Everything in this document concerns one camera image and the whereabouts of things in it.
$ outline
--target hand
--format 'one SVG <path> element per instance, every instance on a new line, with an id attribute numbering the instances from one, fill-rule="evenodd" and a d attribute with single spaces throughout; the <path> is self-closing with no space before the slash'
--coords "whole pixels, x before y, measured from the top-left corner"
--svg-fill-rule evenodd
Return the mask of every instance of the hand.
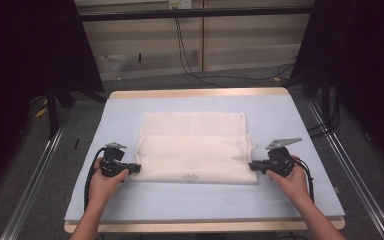
<path id="1" fill-rule="evenodd" d="M 102 157 L 98 158 L 95 162 L 94 168 L 97 169 L 92 176 L 89 189 L 89 202 L 90 203 L 104 203 L 106 204 L 110 197 L 115 193 L 120 182 L 122 182 L 129 170 L 125 169 L 114 177 L 106 177 L 102 174 L 99 168 Z"/>
<path id="2" fill-rule="evenodd" d="M 300 161 L 297 156 L 291 155 L 291 157 Z M 295 164 L 292 172 L 287 177 L 282 177 L 270 170 L 266 172 L 266 175 L 279 184 L 283 193 L 291 200 L 292 203 L 295 203 L 303 198 L 309 198 L 306 174 L 304 169 L 297 164 Z"/>

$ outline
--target wooden table edge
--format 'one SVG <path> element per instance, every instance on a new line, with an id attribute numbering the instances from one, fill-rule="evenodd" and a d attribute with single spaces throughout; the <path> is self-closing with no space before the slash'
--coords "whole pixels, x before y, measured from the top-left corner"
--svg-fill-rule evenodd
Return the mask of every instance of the wooden table edge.
<path id="1" fill-rule="evenodd" d="M 272 88 L 214 88 L 214 89 L 171 89 L 171 90 L 139 90 L 115 91 L 109 99 L 118 98 L 168 98 L 168 97 L 214 97 L 214 96 L 252 96 L 289 94 L 281 87 Z"/>
<path id="2" fill-rule="evenodd" d="M 345 227 L 343 217 L 330 217 L 329 221 L 337 228 Z M 74 232 L 78 222 L 66 221 L 64 229 Z M 275 232 L 307 230 L 303 220 L 263 220 L 263 221 L 220 221 L 220 222 L 162 222 L 162 223 L 103 223 L 98 232 L 119 233 L 199 233 L 199 232 Z"/>

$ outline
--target black cable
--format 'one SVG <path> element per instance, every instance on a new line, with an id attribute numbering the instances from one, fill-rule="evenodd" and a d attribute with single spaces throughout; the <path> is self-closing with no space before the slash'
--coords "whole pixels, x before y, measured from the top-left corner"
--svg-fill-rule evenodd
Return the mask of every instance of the black cable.
<path id="1" fill-rule="evenodd" d="M 92 180 L 93 174 L 96 172 L 97 169 L 94 168 L 96 160 L 98 159 L 99 154 L 102 151 L 105 151 L 107 148 L 101 148 L 96 153 L 95 158 L 92 161 L 92 165 L 90 165 L 89 172 L 87 174 L 86 183 L 85 183 L 85 191 L 84 191 L 84 211 L 86 211 L 87 205 L 89 204 L 89 188 L 90 188 L 90 181 Z"/>
<path id="2" fill-rule="evenodd" d="M 321 123 L 321 124 L 318 124 L 314 127 L 308 128 L 307 129 L 308 132 L 318 130 L 319 128 L 326 128 L 326 129 L 323 129 L 322 132 L 310 135 L 311 138 L 331 133 L 339 126 L 339 122 L 340 122 L 340 118 L 341 118 L 340 109 L 339 109 L 339 102 L 340 102 L 340 97 L 339 97 L 338 91 L 336 91 L 335 92 L 335 105 L 334 105 L 334 108 L 332 111 L 332 115 L 330 117 L 330 124 Z"/>
<path id="3" fill-rule="evenodd" d="M 177 27 L 177 41 L 178 41 L 178 44 L 179 44 L 179 55 L 180 55 L 180 63 L 182 64 L 182 68 L 183 70 L 191 77 L 197 79 L 198 81 L 200 82 L 203 82 L 203 83 L 206 83 L 206 84 L 210 84 L 210 85 L 213 85 L 213 86 L 216 86 L 216 87 L 221 87 L 221 88 L 225 88 L 225 86 L 221 86 L 221 85 L 218 85 L 218 84 L 215 84 L 215 83 L 211 83 L 211 82 L 207 82 L 207 81 L 204 81 L 201 79 L 201 77 L 198 77 L 191 69 L 190 67 L 190 64 L 189 64 L 189 60 L 188 60 L 188 57 L 186 56 L 186 50 L 185 50 L 185 45 L 183 44 L 183 37 L 182 37 L 182 30 L 180 29 L 180 22 L 179 22 L 179 19 L 178 18 L 175 18 L 175 21 L 176 21 L 176 27 Z M 188 72 L 185 68 L 185 65 L 183 64 L 183 57 L 182 57 L 182 50 L 183 50 L 183 55 L 185 56 L 185 60 L 186 60 L 186 63 L 187 63 L 187 66 L 189 68 L 189 71 Z"/>
<path id="4" fill-rule="evenodd" d="M 308 238 L 304 237 L 304 236 L 300 236 L 300 235 L 289 235 L 289 236 L 282 236 L 282 237 L 278 237 L 276 238 L 276 240 L 281 240 L 281 239 L 303 239 L 303 240 L 309 240 Z"/>
<path id="5" fill-rule="evenodd" d="M 289 64 L 282 64 L 280 66 L 278 66 L 278 69 L 277 69 L 277 74 L 276 75 L 272 75 L 272 76 L 268 76 L 268 77 L 263 77 L 263 78 L 248 78 L 248 77 L 239 77 L 239 76 L 225 76 L 225 75 L 214 75 L 214 76 L 198 76 L 196 75 L 191 67 L 190 67 L 190 64 L 189 64 L 189 61 L 188 61 L 188 58 L 186 56 L 186 50 L 185 50 L 185 45 L 183 43 L 183 37 L 182 37 L 182 30 L 180 28 L 180 22 L 179 22 L 179 19 L 178 18 L 175 18 L 175 21 L 176 21 L 176 28 L 177 28 L 177 38 L 178 38 L 178 44 L 179 44 L 179 54 L 180 54 L 180 62 L 182 64 L 182 68 L 183 70 L 191 77 L 194 77 L 196 78 L 197 80 L 203 82 L 203 83 L 207 83 L 207 84 L 211 84 L 211 85 L 214 85 L 214 86 L 217 86 L 217 87 L 222 87 L 222 88 L 225 88 L 225 86 L 221 86 L 221 85 L 218 85 L 218 84 L 215 84 L 215 83 L 211 83 L 211 82 L 207 82 L 207 81 L 204 81 L 203 79 L 205 78 L 233 78 L 233 79 L 241 79 L 241 80 L 251 80 L 251 81 L 262 81 L 262 80 L 270 80 L 270 79 L 273 79 L 275 77 L 282 77 L 282 74 L 285 73 L 286 71 L 288 71 L 292 66 L 294 66 L 295 64 L 294 63 L 289 63 Z M 184 63 L 183 63 L 183 57 L 182 57 L 182 52 L 183 52 L 183 55 L 185 57 L 185 60 L 186 60 L 186 64 L 188 66 L 188 70 L 186 70 L 186 67 L 184 66 Z M 287 66 L 289 65 L 287 68 L 285 68 L 284 70 L 280 71 L 280 68 L 284 67 L 284 66 Z"/>
<path id="6" fill-rule="evenodd" d="M 308 181 L 308 192 L 310 195 L 311 200 L 314 202 L 314 186 L 313 186 L 313 178 L 311 177 L 310 168 L 303 160 L 297 160 L 295 158 L 292 158 L 298 166 L 300 166 L 302 169 L 304 169 L 305 174 L 307 174 L 307 181 Z"/>

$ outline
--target forearm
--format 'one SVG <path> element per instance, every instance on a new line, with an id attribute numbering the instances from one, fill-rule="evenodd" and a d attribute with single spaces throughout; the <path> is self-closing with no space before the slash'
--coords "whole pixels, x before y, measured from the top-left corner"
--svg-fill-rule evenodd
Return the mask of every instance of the forearm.
<path id="1" fill-rule="evenodd" d="M 90 202 L 70 240 L 96 239 L 99 220 L 104 212 L 106 202 Z"/>
<path id="2" fill-rule="evenodd" d="M 317 240 L 325 239 L 345 239 L 345 237 L 333 226 L 333 224 L 325 217 L 325 215 L 314 205 L 308 197 L 301 198 L 293 202 L 305 223 Z"/>

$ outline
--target white towel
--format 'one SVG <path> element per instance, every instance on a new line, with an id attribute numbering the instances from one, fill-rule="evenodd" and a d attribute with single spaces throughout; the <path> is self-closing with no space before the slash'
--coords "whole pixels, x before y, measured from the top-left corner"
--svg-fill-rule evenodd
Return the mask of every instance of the white towel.
<path id="1" fill-rule="evenodd" d="M 243 113 L 146 113 L 131 180 L 254 184 Z"/>

